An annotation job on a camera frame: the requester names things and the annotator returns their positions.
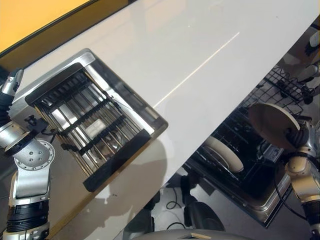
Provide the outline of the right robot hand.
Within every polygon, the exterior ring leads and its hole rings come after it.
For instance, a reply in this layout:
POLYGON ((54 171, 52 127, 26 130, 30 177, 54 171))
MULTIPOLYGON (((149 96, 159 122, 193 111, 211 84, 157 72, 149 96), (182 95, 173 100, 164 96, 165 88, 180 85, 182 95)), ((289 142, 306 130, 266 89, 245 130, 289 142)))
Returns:
POLYGON ((315 127, 311 121, 302 120, 299 121, 300 130, 293 131, 287 130, 285 134, 286 139, 296 149, 301 147, 307 147, 313 151, 318 150, 318 136, 315 127))

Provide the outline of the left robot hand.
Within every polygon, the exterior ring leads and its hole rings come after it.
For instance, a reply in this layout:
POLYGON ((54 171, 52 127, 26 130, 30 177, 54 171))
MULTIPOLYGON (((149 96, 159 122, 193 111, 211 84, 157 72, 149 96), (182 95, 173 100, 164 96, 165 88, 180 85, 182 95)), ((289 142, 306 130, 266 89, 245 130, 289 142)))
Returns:
POLYGON ((10 72, 6 81, 0 88, 0 126, 11 121, 8 111, 13 103, 15 94, 21 84, 24 69, 17 68, 10 72))

